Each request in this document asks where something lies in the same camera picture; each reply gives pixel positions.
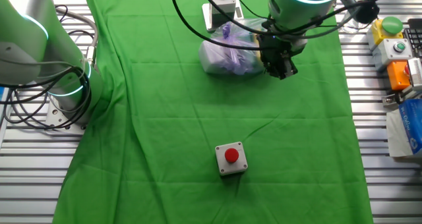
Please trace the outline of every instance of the orange device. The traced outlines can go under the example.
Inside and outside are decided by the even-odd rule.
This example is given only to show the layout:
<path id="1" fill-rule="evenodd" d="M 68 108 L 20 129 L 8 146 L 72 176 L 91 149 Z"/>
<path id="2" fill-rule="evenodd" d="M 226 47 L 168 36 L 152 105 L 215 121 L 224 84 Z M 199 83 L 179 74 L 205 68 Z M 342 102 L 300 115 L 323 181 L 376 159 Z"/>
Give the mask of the orange device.
<path id="1" fill-rule="evenodd" d="M 407 60 L 392 61 L 387 66 L 392 90 L 403 90 L 410 86 L 409 74 L 405 71 L 406 66 Z"/>

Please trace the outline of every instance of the white button box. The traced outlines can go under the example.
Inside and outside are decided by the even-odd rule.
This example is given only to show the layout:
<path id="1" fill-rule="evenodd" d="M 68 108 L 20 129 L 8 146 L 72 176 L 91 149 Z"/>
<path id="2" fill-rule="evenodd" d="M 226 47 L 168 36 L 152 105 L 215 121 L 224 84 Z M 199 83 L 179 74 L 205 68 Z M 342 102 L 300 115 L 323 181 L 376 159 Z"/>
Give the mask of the white button box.
<path id="1" fill-rule="evenodd" d="M 240 173 L 248 169 L 241 142 L 216 146 L 216 157 L 220 175 Z"/>

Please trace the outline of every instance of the green cloth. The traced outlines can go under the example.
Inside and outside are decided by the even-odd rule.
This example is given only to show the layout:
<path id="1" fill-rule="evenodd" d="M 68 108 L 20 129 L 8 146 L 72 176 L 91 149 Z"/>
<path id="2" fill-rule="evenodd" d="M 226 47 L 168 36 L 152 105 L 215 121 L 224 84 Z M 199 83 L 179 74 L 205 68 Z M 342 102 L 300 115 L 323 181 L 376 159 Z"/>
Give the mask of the green cloth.
<path id="1" fill-rule="evenodd" d="M 205 34 L 206 0 L 178 2 Z M 105 89 L 54 223 L 373 222 L 337 33 L 310 40 L 286 80 L 215 76 L 171 0 L 88 4 Z M 214 148 L 238 141 L 249 168 L 221 178 Z"/>

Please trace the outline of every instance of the green button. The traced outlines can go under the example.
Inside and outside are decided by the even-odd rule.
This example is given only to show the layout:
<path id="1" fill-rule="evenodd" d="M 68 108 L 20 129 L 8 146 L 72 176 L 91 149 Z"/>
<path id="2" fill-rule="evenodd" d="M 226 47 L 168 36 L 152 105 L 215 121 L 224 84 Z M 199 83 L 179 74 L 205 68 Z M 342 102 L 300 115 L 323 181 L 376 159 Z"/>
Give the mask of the green button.
<path id="1" fill-rule="evenodd" d="M 406 46 L 404 45 L 404 43 L 398 43 L 397 44 L 397 48 L 399 48 L 399 49 L 405 49 Z"/>
<path id="2" fill-rule="evenodd" d="M 382 20 L 382 29 L 384 29 L 387 34 L 395 35 L 399 34 L 403 30 L 403 23 L 398 18 L 394 16 L 387 16 Z"/>

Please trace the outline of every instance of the red button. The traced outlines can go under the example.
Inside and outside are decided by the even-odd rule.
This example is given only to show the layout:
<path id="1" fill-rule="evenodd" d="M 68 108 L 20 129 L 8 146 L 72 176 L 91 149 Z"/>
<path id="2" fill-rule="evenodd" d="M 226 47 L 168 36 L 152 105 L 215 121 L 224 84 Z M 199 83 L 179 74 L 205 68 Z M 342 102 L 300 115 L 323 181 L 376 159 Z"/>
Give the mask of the red button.
<path id="1" fill-rule="evenodd" d="M 406 74 L 406 76 L 409 76 L 409 65 L 406 65 L 406 67 L 404 67 L 404 74 Z"/>
<path id="2" fill-rule="evenodd" d="M 234 148 L 229 148 L 226 150 L 224 157 L 228 163 L 235 163 L 239 159 L 239 152 Z"/>

